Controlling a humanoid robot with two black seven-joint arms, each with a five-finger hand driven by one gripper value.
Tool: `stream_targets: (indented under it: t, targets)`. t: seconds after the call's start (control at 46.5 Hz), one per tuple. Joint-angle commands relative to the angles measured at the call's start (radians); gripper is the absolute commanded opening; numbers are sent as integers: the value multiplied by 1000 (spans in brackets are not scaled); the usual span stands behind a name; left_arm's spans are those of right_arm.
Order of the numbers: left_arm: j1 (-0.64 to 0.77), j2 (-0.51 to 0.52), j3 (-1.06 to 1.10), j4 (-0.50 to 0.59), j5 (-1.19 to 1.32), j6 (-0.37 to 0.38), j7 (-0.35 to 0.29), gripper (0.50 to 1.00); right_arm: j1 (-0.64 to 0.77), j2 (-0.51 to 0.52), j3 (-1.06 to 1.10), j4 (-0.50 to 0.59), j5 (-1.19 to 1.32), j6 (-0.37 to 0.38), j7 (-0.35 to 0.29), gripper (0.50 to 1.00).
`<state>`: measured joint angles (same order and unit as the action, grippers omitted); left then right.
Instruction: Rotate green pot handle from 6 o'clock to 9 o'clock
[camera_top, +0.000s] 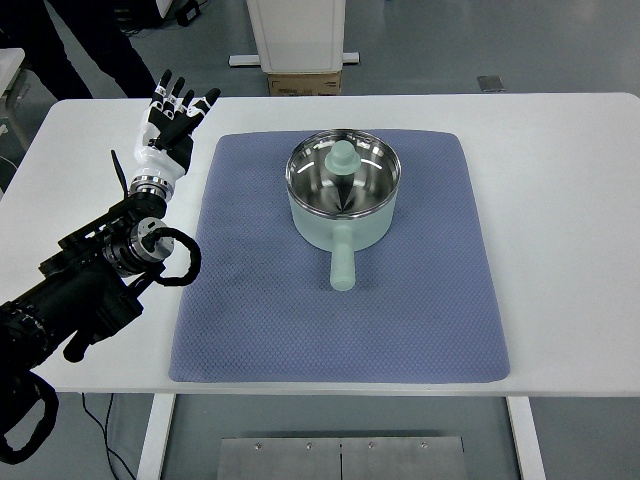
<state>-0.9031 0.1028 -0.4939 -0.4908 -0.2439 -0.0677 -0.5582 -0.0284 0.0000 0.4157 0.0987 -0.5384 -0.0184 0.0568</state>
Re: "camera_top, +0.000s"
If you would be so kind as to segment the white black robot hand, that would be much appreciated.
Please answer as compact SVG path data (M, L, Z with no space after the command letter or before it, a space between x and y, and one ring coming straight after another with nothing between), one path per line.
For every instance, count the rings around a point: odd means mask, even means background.
M188 172L194 144L192 133L221 95L218 88L212 88L202 97L196 97L193 90L180 97L185 79L179 77L171 83L172 77L170 70L162 74L143 113L134 150L138 175L157 176L166 181L177 180Z

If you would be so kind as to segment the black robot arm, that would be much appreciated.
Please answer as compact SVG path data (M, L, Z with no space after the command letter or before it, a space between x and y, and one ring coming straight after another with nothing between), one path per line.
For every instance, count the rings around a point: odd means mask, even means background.
M34 373L57 348L77 363L92 344L129 325L143 312L140 295L152 283L194 282L202 255L196 241L163 222L164 196L150 188L125 194L109 210L60 240L42 262L42 282L1 307L1 432L7 434L32 407L44 413L25 445L3 440L10 465L32 456L52 432L59 401Z

